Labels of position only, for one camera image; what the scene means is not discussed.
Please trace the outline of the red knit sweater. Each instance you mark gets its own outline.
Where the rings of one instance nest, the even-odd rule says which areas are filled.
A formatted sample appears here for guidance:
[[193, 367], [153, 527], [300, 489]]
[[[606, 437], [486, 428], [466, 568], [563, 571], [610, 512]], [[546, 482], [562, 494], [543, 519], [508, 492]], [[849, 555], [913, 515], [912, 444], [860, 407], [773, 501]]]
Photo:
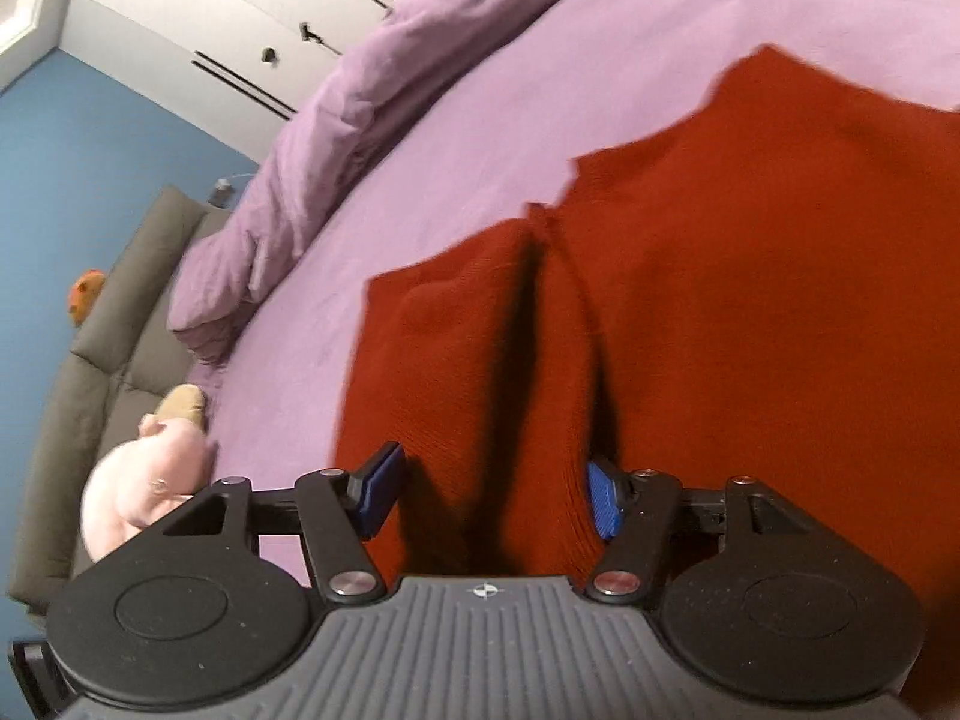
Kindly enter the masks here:
[[583, 156], [562, 203], [374, 278], [335, 460], [413, 465], [402, 574], [601, 555], [587, 465], [745, 473], [904, 578], [905, 694], [958, 709], [958, 119], [775, 49], [703, 109]]

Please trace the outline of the pink plush toy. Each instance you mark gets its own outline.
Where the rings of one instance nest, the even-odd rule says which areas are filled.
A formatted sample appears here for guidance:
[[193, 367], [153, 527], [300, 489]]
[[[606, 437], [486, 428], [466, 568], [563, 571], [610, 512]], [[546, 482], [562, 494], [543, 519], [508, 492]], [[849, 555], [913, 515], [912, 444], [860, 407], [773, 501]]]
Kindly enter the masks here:
[[181, 383], [140, 419], [139, 432], [96, 463], [80, 504], [80, 536], [93, 562], [171, 514], [206, 484], [205, 395]]

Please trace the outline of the orange plush toy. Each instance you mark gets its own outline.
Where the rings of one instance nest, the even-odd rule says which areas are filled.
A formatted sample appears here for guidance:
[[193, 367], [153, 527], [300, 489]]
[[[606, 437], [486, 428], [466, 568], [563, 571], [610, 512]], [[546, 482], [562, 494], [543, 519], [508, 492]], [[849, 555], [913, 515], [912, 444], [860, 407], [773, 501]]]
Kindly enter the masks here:
[[96, 299], [103, 291], [106, 273], [101, 270], [86, 270], [71, 285], [67, 296], [67, 314], [75, 327], [82, 327], [93, 309]]

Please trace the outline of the purple duvet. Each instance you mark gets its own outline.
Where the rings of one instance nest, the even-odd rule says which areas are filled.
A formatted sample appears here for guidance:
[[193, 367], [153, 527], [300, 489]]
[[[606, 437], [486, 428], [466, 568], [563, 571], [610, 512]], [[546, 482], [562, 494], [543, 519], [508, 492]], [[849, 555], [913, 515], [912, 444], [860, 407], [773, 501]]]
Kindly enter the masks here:
[[215, 366], [361, 174], [457, 76], [558, 0], [395, 0], [270, 146], [220, 231], [185, 254], [167, 327]]

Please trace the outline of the purple bed sheet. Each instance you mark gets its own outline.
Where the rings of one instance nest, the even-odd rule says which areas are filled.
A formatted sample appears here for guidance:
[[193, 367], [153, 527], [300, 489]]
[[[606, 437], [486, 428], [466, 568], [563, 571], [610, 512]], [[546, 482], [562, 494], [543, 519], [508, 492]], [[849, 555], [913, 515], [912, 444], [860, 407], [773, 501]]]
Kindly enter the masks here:
[[221, 469], [281, 484], [338, 465], [374, 278], [559, 205], [583, 156], [697, 114], [761, 49], [958, 119], [958, 0], [558, 0], [443, 89], [350, 187], [229, 355], [197, 361], [215, 388]]

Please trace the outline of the white wardrobe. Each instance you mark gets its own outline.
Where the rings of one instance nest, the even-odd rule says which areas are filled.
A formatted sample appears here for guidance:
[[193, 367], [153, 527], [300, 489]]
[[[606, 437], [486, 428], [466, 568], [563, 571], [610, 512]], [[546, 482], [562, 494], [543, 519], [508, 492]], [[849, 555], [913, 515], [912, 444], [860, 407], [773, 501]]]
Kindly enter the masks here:
[[394, 2], [2, 0], [2, 78], [58, 47], [260, 163]]

